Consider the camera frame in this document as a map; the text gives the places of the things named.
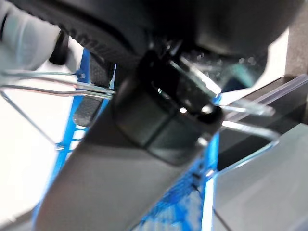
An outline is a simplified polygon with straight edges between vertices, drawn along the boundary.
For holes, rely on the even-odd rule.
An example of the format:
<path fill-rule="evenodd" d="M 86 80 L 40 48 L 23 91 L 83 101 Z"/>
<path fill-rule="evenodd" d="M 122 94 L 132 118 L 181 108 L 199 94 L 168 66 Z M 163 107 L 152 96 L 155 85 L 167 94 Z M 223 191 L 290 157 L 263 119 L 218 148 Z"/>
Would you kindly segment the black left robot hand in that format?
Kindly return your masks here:
<path fill-rule="evenodd" d="M 213 99 L 263 74 L 302 0 L 15 0 L 115 63 L 122 83 L 40 207 L 37 231 L 129 231 L 205 151 Z"/>

